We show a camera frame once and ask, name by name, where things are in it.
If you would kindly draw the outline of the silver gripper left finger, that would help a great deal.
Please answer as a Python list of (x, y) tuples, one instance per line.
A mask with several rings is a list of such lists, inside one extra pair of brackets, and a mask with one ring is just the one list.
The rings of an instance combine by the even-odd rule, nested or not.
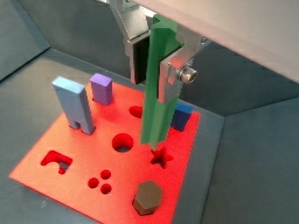
[(141, 6), (129, 0), (108, 0), (116, 23), (124, 36), (125, 55), (129, 58), (131, 81), (145, 80), (149, 48), (149, 29)]

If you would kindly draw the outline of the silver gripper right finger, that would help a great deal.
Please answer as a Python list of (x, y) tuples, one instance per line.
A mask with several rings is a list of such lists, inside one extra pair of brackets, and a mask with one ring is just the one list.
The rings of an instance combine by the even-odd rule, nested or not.
[(157, 99), (163, 104), (179, 95), (183, 84), (193, 82), (197, 72), (192, 68), (192, 60), (209, 43), (204, 36), (181, 25), (175, 38), (181, 47), (160, 62)]

